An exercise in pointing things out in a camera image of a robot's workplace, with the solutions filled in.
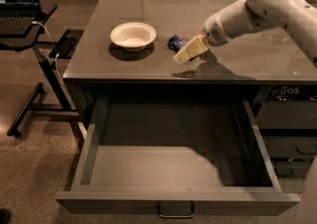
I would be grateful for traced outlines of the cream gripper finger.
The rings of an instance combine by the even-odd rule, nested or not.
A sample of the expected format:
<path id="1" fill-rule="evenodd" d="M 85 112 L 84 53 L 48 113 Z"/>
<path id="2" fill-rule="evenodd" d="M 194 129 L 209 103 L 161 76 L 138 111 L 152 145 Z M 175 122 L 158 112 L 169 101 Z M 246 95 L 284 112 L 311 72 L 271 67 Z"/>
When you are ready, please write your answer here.
<path id="1" fill-rule="evenodd" d="M 173 61 L 177 64 L 184 64 L 193 60 L 201 54 L 200 50 L 181 49 L 174 57 Z"/>
<path id="2" fill-rule="evenodd" d="M 203 36 L 192 38 L 186 45 L 185 51 L 189 57 L 199 56 L 208 50 L 208 42 Z"/>

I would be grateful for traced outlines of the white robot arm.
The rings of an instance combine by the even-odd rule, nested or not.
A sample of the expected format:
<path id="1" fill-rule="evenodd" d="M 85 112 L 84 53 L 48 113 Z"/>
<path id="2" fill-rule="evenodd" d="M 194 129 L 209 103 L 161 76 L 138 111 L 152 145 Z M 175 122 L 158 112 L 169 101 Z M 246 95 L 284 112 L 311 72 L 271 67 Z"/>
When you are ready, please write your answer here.
<path id="1" fill-rule="evenodd" d="M 317 8 L 306 0 L 238 0 L 210 16 L 201 34 L 181 48 L 173 60 L 188 62 L 209 47 L 224 46 L 273 25 L 281 27 L 311 62 L 317 60 Z"/>

